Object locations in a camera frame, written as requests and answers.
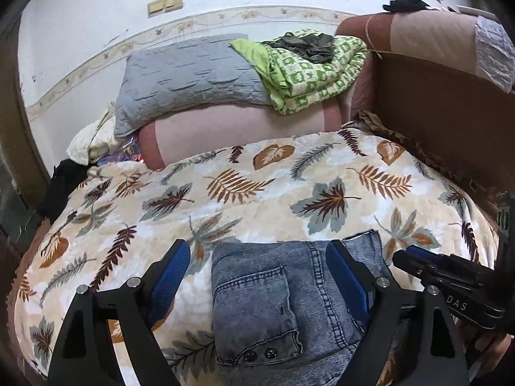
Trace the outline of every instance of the denim jeans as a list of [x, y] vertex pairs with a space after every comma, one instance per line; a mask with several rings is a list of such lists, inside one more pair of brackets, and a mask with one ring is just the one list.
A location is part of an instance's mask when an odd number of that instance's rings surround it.
[[[391, 277], [375, 230], [343, 239], [375, 277]], [[224, 385], [331, 385], [364, 327], [325, 263], [329, 241], [219, 244], [213, 252], [213, 331]]]

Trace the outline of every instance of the light switch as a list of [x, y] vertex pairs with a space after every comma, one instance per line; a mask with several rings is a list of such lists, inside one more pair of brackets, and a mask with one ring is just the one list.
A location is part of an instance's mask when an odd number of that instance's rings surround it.
[[182, 8], [182, 0], [157, 0], [148, 5], [148, 16], [168, 13]]
[[148, 15], [160, 12], [164, 8], [163, 0], [153, 1], [148, 5]]
[[182, 0], [164, 0], [164, 11], [172, 12], [182, 8]]

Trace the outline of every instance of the blue gripper pad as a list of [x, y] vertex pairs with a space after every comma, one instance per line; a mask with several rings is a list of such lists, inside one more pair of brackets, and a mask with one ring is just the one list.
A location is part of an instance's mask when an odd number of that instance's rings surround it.
[[146, 315], [149, 327], [166, 316], [189, 265], [190, 246], [182, 241], [150, 294], [150, 307]]
[[367, 292], [332, 242], [325, 249], [325, 261], [352, 317], [365, 325], [369, 323], [370, 304]]
[[412, 257], [418, 258], [419, 260], [430, 262], [431, 264], [436, 265], [436, 267], [445, 261], [444, 257], [415, 245], [411, 245], [406, 248], [406, 252]]

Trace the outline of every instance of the jeans back pocket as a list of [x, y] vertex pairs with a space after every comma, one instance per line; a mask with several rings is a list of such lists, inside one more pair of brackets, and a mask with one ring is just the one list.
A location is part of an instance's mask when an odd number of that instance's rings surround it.
[[217, 362], [257, 366], [302, 354], [284, 267], [213, 286]]

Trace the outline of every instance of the metal button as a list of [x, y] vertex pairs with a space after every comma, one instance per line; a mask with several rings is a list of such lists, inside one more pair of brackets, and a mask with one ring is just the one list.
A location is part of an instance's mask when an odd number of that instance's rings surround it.
[[127, 280], [127, 286], [129, 287], [138, 287], [141, 283], [141, 278], [139, 277], [131, 277]]
[[375, 282], [378, 284], [379, 287], [382, 287], [383, 289], [390, 286], [390, 280], [388, 280], [386, 277], [378, 277], [375, 279]]
[[86, 293], [89, 289], [89, 286], [88, 285], [80, 285], [77, 287], [77, 290], [76, 292], [80, 295], [83, 295], [84, 293]]
[[256, 361], [257, 358], [258, 358], [258, 355], [254, 351], [247, 351], [247, 352], [245, 352], [245, 354], [243, 354], [243, 359], [247, 363], [252, 363], [253, 361]]
[[427, 291], [429, 292], [429, 294], [433, 296], [438, 296], [438, 294], [440, 293], [440, 289], [434, 285], [427, 286]]
[[265, 357], [268, 359], [272, 359], [277, 357], [277, 350], [275, 348], [269, 348], [267, 351], [265, 351]]

